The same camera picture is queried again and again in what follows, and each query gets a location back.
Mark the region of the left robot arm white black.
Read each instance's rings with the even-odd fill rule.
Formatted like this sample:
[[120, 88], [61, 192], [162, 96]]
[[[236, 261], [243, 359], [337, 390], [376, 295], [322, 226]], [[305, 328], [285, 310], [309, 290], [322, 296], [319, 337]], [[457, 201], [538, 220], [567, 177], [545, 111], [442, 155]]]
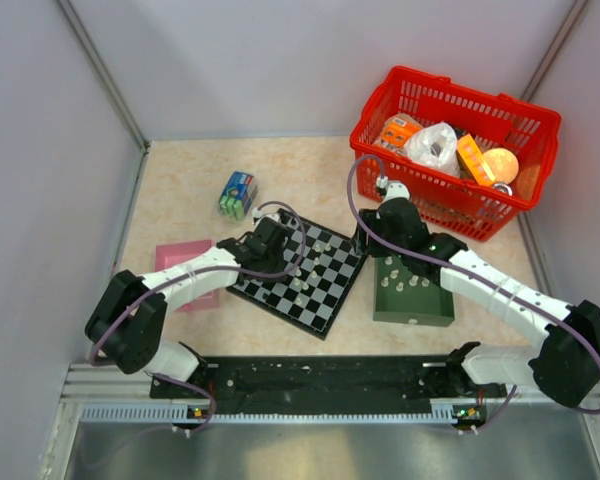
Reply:
[[255, 229], [243, 237], [222, 240], [170, 268], [144, 275], [119, 272], [85, 327], [85, 335], [93, 343], [89, 363], [102, 366], [111, 362], [127, 375], [144, 371], [167, 376], [183, 395], [200, 394], [207, 382], [202, 360], [186, 345], [163, 338], [166, 318], [245, 278], [286, 275], [284, 250], [291, 236], [292, 230], [274, 214], [258, 220]]

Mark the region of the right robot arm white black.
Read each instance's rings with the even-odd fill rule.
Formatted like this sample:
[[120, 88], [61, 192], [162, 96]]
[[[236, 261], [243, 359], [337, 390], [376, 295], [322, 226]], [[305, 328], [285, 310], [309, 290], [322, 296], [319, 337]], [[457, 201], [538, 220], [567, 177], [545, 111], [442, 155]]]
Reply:
[[533, 387], [561, 406], [600, 415], [598, 305], [570, 304], [499, 271], [459, 238], [430, 232], [405, 197], [351, 212], [363, 251], [397, 256], [412, 273], [480, 305], [526, 339], [523, 347], [470, 347], [446, 372], [454, 393], [467, 396], [491, 383]]

